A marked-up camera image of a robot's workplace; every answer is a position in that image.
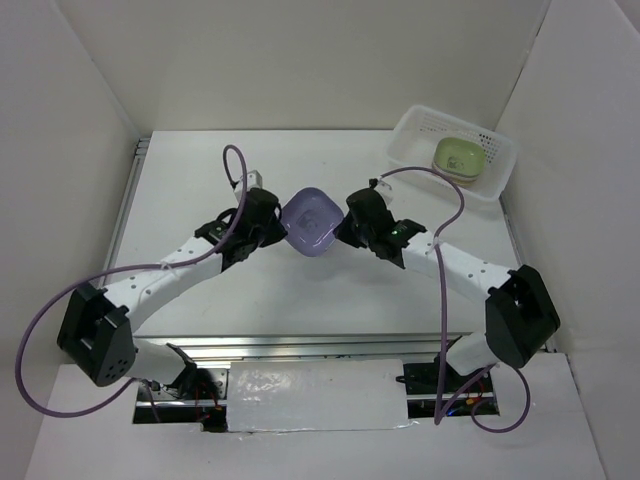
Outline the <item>purple panda plate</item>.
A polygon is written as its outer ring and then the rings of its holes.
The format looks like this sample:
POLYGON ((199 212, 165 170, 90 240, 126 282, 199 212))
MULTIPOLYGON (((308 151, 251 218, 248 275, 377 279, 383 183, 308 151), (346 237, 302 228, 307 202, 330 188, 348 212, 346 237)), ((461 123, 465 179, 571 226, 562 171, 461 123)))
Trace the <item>purple panda plate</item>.
POLYGON ((344 219, 342 209, 322 190, 305 187, 282 209, 285 240, 306 257, 323 255, 335 241, 334 229, 344 219))

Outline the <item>green panda plate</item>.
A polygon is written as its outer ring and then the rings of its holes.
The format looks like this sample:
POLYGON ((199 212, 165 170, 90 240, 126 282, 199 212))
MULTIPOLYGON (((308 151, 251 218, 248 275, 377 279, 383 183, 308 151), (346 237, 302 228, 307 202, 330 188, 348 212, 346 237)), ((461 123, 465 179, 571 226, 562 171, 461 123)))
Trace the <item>green panda plate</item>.
POLYGON ((485 164, 486 153, 478 144, 455 137, 438 142, 432 161, 435 170, 458 184, 475 182, 485 164))

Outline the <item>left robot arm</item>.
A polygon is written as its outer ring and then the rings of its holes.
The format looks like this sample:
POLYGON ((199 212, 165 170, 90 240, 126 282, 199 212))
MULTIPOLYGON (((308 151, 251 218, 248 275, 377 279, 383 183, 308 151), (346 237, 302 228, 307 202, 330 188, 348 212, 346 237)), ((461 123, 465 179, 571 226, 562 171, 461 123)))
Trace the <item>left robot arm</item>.
POLYGON ((229 209, 196 230, 183 246, 145 270, 101 289, 84 282, 71 294, 57 344, 98 387, 124 377, 155 381, 176 399, 189 397, 204 373, 178 346, 136 339, 154 313, 199 283, 286 236, 280 202, 248 191, 244 210, 229 209))

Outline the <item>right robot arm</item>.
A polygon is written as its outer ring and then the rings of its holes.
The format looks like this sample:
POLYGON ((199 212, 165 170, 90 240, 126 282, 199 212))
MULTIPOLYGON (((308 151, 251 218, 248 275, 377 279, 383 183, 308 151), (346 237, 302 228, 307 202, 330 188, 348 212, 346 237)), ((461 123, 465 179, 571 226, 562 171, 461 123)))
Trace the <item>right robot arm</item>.
POLYGON ((397 220, 373 188, 351 194, 346 204, 348 213, 334 230, 339 241, 443 281, 445 292, 483 306, 480 329, 449 346, 446 360, 435 368, 442 389, 458 391, 471 374, 495 363, 524 367, 559 329, 559 315, 533 267, 514 270, 489 263, 441 241, 413 220, 397 220))

